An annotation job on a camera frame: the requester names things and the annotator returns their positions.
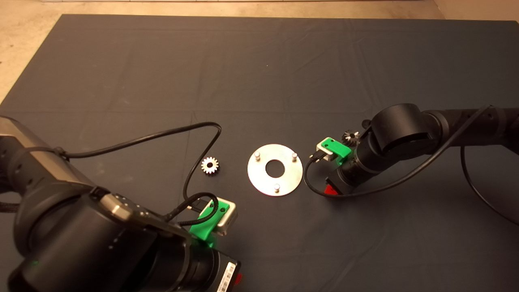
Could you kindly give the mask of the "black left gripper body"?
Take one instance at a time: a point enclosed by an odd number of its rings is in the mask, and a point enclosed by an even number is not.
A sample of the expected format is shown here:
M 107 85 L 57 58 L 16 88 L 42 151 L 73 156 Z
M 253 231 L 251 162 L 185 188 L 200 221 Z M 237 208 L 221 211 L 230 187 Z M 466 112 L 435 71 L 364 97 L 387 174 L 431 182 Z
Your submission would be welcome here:
M 209 247 L 204 242 L 191 242 L 188 248 L 187 291 L 233 292 L 241 277 L 239 260 Z

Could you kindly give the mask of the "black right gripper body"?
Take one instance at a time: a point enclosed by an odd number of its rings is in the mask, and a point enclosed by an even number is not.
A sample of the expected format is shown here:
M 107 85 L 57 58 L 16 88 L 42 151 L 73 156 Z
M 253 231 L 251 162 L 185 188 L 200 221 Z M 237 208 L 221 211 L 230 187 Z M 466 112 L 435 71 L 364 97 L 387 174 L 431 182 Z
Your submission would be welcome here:
M 366 171 L 357 160 L 348 160 L 332 171 L 327 183 L 341 196 L 353 196 L 354 191 L 366 182 Z

